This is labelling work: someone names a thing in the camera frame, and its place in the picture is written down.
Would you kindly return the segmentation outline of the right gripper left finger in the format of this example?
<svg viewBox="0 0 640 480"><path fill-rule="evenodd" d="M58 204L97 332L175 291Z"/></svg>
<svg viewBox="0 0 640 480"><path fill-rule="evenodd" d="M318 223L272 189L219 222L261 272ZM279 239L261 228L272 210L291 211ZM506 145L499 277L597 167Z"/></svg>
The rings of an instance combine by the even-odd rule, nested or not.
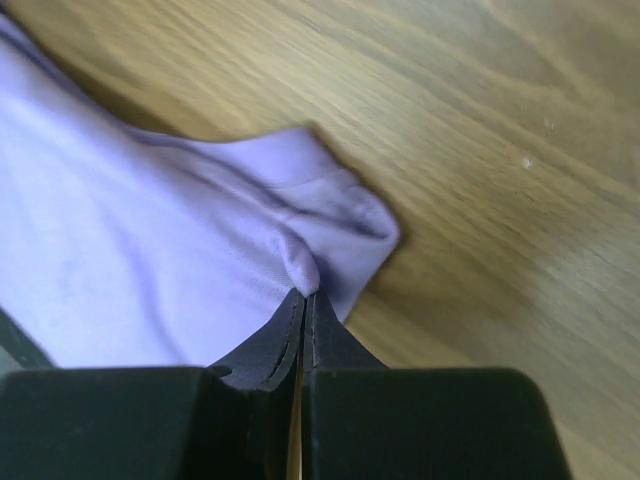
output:
<svg viewBox="0 0 640 480"><path fill-rule="evenodd" d="M1 345L5 479L288 479L304 298L206 368L60 369L11 320Z"/></svg>

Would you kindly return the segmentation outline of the purple t shirt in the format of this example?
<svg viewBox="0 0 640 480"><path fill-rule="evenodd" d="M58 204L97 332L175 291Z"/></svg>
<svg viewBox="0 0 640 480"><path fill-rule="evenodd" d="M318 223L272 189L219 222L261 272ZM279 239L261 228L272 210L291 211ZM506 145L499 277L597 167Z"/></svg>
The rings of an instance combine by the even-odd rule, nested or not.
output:
<svg viewBox="0 0 640 480"><path fill-rule="evenodd" d="M399 238L309 130L136 128L2 19L1 307L55 366L205 366L291 290L345 319Z"/></svg>

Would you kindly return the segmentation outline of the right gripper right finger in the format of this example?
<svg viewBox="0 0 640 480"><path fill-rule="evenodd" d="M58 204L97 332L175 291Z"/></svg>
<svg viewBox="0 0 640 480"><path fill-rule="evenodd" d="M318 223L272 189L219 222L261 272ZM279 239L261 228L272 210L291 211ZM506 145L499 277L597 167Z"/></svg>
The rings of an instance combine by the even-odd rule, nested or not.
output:
<svg viewBox="0 0 640 480"><path fill-rule="evenodd" d="M324 292L304 314L307 479L567 479L539 387L507 368L393 369L337 319Z"/></svg>

